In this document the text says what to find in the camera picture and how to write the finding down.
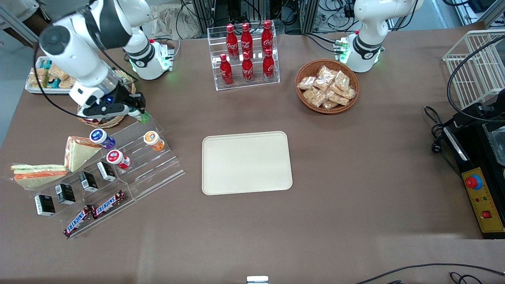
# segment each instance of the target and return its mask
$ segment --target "white robotic arm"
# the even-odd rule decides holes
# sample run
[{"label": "white robotic arm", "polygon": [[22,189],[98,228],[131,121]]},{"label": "white robotic arm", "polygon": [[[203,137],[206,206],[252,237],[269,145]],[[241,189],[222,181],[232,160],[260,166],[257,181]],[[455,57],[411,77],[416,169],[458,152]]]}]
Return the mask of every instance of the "white robotic arm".
[{"label": "white robotic arm", "polygon": [[96,54],[123,47],[141,78],[156,79],[168,70],[168,49],[150,43],[138,26],[150,18],[144,0],[95,0],[46,28],[40,47],[76,79],[70,97],[89,118],[125,115],[129,108],[144,112],[141,93],[130,94],[112,69]]},{"label": "white robotic arm", "polygon": [[347,38],[349,68],[354,72],[370,70],[388,33],[386,20],[411,14],[422,4],[423,0],[356,0],[354,14],[362,27]]}]

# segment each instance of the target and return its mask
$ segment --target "red bottle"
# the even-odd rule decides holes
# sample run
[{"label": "red bottle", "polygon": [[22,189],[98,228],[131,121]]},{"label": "red bottle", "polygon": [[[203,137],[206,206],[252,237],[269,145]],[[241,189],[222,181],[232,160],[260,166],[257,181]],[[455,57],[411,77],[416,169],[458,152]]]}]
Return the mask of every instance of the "red bottle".
[{"label": "red bottle", "polygon": [[242,61],[242,75],[244,83],[249,85],[254,81],[253,63],[251,62],[249,52],[244,52],[244,61]]},{"label": "red bottle", "polygon": [[227,24],[226,31],[226,47],[228,48],[230,60],[239,60],[237,36],[234,33],[233,25]]},{"label": "red bottle", "polygon": [[249,54],[252,54],[253,37],[249,32],[249,23],[242,24],[242,36],[240,37],[240,41],[242,42],[242,52],[248,52]]},{"label": "red bottle", "polygon": [[221,57],[221,64],[219,65],[219,69],[221,69],[221,76],[223,76],[224,85],[229,87],[233,85],[233,74],[231,73],[231,65],[226,60],[226,54],[222,53],[219,55]]},{"label": "red bottle", "polygon": [[261,34],[261,49],[263,53],[267,49],[272,49],[272,40],[274,35],[272,35],[272,22],[270,20],[265,20],[263,22],[263,33]]},{"label": "red bottle", "polygon": [[272,50],[265,50],[265,59],[263,59],[263,81],[272,82],[274,80],[274,59]]}]

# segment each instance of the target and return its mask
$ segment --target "black box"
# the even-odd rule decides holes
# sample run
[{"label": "black box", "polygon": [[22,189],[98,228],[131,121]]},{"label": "black box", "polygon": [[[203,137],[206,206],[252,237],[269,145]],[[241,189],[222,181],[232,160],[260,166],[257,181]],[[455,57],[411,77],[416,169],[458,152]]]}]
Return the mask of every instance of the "black box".
[{"label": "black box", "polygon": [[58,196],[58,202],[61,204],[72,205],[75,203],[74,192],[70,185],[63,183],[56,185],[56,195]]},{"label": "black box", "polygon": [[35,197],[37,214],[40,216],[52,216],[56,213],[53,198],[49,195],[37,195]]},{"label": "black box", "polygon": [[81,172],[79,174],[79,179],[81,180],[82,188],[88,192],[95,192],[98,190],[98,185],[96,185],[96,180],[94,176],[88,172]]},{"label": "black box", "polygon": [[116,175],[111,165],[100,161],[96,164],[96,166],[98,167],[98,170],[100,171],[103,179],[108,181],[116,180]]}]

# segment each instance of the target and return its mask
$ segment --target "table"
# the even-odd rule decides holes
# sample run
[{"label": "table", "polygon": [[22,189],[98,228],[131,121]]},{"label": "table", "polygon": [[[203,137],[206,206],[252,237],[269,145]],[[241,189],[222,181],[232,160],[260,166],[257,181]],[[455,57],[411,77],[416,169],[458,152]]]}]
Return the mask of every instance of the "table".
[{"label": "table", "polygon": [[[244,283],[248,275],[268,275],[272,284],[354,283],[428,262],[503,270],[503,241],[481,239],[463,184],[430,151],[432,122],[422,109],[431,105],[444,120],[454,113],[441,57],[469,29],[390,33],[377,65],[358,75],[359,100],[334,116],[311,111],[296,96],[298,69],[331,56],[306,37],[279,37],[280,84],[219,93],[207,42],[184,41],[173,72],[137,86],[186,174],[69,241],[57,222],[35,214],[20,187],[3,180],[2,281]],[[120,50],[111,55],[128,67]],[[67,97],[53,98],[76,107]],[[0,151],[1,169],[62,163],[67,136],[89,130],[43,97],[24,93]],[[291,189],[202,193],[206,136],[275,130],[288,136]],[[436,267],[375,283],[450,283],[449,271],[499,281]]]}]

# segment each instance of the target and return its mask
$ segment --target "round basket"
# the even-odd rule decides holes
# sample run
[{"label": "round basket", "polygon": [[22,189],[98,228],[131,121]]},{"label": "round basket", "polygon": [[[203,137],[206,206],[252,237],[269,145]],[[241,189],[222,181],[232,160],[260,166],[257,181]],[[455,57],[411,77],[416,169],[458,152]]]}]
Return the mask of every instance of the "round basket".
[{"label": "round basket", "polygon": [[[296,87],[301,82],[301,80],[305,77],[309,77],[309,76],[316,76],[317,77],[319,69],[323,65],[326,65],[326,67],[328,67],[331,70],[335,70],[335,71],[340,70],[345,75],[347,75],[349,77],[349,79],[350,79],[349,85],[352,86],[352,88],[356,91],[356,95],[354,98],[352,98],[349,101],[349,104],[347,106],[337,106],[337,107],[334,107],[333,109],[329,109],[329,110],[326,110],[321,107],[318,108],[318,107],[312,105],[311,103],[309,103],[304,98],[302,90],[300,90],[299,88]],[[316,59],[316,60],[312,60],[309,63],[303,65],[300,68],[300,70],[298,71],[298,74],[296,75],[296,80],[294,82],[294,86],[296,89],[296,93],[298,94],[298,97],[300,98],[300,101],[302,103],[304,103],[308,108],[310,108],[314,111],[317,111],[319,113],[324,113],[324,114],[335,114],[335,113],[340,113],[340,112],[347,110],[348,108],[352,107],[352,105],[354,105],[354,103],[358,99],[358,95],[360,94],[360,84],[358,83],[358,78],[356,78],[356,75],[354,74],[354,72],[352,70],[350,70],[349,67],[347,67],[343,63],[340,63],[339,61],[332,60],[332,59]]]}]

